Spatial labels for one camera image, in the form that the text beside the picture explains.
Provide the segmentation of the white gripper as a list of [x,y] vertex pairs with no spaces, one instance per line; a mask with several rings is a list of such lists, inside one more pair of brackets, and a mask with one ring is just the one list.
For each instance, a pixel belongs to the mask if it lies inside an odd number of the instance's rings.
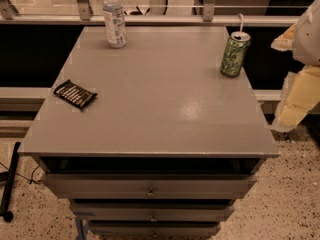
[[281,90],[271,129],[290,132],[320,102],[320,0],[314,0],[293,24],[271,43],[271,48],[293,51],[293,58],[306,66],[289,72]]

